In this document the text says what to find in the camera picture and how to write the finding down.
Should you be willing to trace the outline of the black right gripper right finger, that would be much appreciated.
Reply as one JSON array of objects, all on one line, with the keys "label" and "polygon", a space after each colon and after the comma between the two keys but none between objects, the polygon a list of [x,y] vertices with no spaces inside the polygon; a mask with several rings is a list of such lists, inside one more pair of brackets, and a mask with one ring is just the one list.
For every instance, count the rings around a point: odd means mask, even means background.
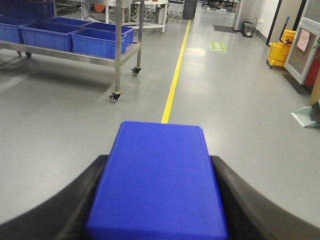
[{"label": "black right gripper right finger", "polygon": [[232,240],[318,240],[320,229],[281,208],[210,156]]}]

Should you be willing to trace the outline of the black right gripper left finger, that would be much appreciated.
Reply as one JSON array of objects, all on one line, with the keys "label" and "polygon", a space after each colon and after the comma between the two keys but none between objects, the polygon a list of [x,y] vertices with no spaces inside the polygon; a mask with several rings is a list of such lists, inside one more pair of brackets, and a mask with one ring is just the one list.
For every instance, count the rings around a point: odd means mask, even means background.
[{"label": "black right gripper left finger", "polygon": [[2,240],[85,240],[85,223],[108,155],[40,205],[0,225]]}]

